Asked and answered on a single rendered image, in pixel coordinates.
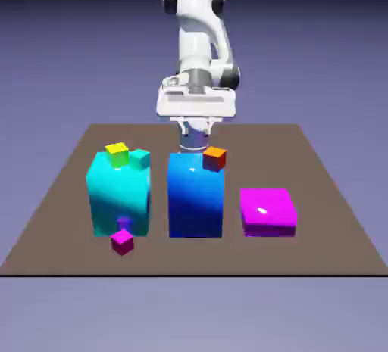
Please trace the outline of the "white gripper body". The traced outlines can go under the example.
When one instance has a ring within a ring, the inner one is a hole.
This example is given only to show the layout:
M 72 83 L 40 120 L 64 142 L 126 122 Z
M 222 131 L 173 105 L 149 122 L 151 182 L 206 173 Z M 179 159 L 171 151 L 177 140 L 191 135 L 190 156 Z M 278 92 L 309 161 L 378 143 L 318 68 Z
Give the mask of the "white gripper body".
M 204 87 L 204 93 L 189 93 L 188 86 L 163 86 L 158 90 L 156 113 L 160 118 L 231 118 L 236 115 L 232 89 Z

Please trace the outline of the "large blue box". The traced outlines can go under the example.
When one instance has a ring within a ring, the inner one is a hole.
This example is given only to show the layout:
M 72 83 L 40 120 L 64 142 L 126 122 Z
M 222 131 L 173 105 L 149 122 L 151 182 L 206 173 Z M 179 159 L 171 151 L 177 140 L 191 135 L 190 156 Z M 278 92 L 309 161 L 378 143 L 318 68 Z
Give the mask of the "large blue box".
M 171 153 L 167 171 L 171 238 L 220 238 L 223 233 L 224 168 L 205 170 L 202 153 Z

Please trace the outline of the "large magenta box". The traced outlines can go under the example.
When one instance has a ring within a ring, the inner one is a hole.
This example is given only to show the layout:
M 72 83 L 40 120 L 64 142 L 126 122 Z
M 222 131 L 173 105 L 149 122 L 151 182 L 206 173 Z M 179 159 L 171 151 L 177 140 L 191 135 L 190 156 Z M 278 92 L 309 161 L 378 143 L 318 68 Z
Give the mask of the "large magenta box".
M 285 188 L 242 188 L 240 214 L 245 237 L 293 237 L 297 210 Z

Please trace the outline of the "small cyan cube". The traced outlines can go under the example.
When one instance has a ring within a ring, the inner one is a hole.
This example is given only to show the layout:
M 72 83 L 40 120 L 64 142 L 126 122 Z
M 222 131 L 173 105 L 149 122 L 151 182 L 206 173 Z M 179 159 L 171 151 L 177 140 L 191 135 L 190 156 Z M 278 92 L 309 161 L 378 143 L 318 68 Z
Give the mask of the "small cyan cube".
M 144 149 L 137 148 L 129 152 L 129 165 L 134 170 L 144 170 L 150 166 L 150 152 Z

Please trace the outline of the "small orange cube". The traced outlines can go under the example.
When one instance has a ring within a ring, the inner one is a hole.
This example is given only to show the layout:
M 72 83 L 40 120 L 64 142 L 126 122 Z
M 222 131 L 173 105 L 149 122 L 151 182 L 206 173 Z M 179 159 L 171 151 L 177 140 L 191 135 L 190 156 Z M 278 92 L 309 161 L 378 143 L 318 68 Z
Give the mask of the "small orange cube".
M 209 146 L 202 153 L 202 166 L 205 170 L 218 172 L 225 167 L 226 158 L 226 149 Z

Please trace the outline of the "large cyan box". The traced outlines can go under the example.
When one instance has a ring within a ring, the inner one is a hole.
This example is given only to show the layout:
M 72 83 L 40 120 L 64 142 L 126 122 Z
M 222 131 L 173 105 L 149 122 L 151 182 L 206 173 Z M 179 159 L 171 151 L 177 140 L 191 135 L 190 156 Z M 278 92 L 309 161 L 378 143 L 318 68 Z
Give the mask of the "large cyan box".
M 86 174 L 92 226 L 96 237 L 125 228 L 134 236 L 149 232 L 151 163 L 144 170 L 129 164 L 113 168 L 105 152 L 98 152 Z

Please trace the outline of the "small yellow cube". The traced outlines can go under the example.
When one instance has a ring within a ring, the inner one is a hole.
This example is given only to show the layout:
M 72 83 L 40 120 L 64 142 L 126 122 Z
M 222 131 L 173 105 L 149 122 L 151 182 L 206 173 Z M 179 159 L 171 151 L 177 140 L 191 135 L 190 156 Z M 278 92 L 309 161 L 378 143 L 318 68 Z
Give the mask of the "small yellow cube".
M 123 142 L 106 145 L 105 153 L 109 164 L 115 169 L 129 164 L 129 148 Z

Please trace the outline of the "small magenta cube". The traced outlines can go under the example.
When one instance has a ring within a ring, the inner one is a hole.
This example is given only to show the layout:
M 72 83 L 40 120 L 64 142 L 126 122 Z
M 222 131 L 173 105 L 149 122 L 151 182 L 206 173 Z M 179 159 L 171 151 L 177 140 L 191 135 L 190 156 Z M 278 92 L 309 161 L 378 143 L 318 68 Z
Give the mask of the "small magenta cube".
M 134 249 L 134 237 L 126 229 L 121 229 L 111 236 L 112 249 L 121 256 Z

